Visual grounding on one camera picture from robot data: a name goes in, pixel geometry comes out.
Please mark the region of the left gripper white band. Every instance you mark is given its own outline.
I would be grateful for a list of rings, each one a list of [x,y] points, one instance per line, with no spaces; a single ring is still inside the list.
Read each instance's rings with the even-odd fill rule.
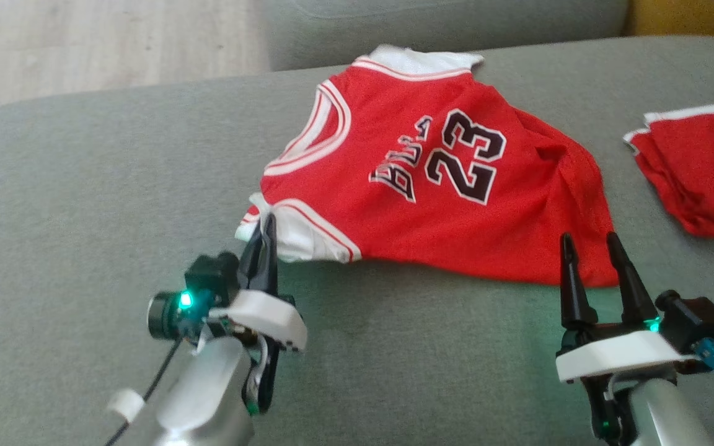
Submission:
[[[270,295],[278,293],[275,215],[268,214],[262,224],[262,237],[251,239],[240,257],[241,291],[226,308],[211,308],[208,324],[223,328],[229,335],[247,339],[263,336],[284,348],[303,352],[308,328],[300,313],[293,304]]]

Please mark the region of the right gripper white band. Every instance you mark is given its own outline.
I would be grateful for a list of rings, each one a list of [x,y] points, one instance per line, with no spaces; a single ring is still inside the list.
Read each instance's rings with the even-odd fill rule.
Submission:
[[[597,312],[588,302],[577,248],[568,232],[561,236],[559,246],[561,325],[567,330],[555,360],[561,383],[699,359],[694,353],[678,352],[660,332],[651,330],[587,341],[587,332],[580,328],[597,324]],[[657,322],[658,310],[615,232],[607,234],[607,250],[619,278],[622,322],[646,326]]]

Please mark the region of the red basketball jersey number 23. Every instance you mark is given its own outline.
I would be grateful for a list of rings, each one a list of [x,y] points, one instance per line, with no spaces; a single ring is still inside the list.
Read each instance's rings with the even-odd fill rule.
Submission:
[[[236,229],[276,220],[282,260],[385,260],[499,281],[615,286],[600,169],[572,138],[474,78],[475,53],[380,45],[315,88]]]

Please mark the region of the red shorts with white trim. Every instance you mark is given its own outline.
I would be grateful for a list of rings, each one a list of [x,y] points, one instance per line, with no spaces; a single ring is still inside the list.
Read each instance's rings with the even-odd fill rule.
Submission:
[[[692,236],[714,238],[714,104],[646,113],[624,142],[664,209]]]

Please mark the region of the wide grey sofa seat cushion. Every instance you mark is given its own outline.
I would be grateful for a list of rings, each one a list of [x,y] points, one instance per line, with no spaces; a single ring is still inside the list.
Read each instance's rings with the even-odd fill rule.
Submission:
[[[714,38],[484,51],[478,79],[592,152],[652,293],[714,301],[714,240],[663,211],[622,136],[714,103]],[[71,94],[0,107],[0,446],[102,446],[121,388],[170,345],[148,301],[233,234],[264,166],[334,66]],[[586,393],[559,383],[557,288],[425,266],[281,265],[309,329],[278,361],[253,446],[595,446]]]

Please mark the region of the large yellow sofa backrest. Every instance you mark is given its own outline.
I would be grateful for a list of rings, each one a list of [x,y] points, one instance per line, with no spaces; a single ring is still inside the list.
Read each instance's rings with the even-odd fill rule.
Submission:
[[[714,37],[714,0],[630,0],[623,34]]]

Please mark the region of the long grey sofa seat cushion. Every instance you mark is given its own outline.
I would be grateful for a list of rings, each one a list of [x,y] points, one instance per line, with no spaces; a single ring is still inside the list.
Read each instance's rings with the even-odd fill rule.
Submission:
[[[350,63],[383,43],[476,51],[618,37],[630,0],[258,0],[273,71]]]

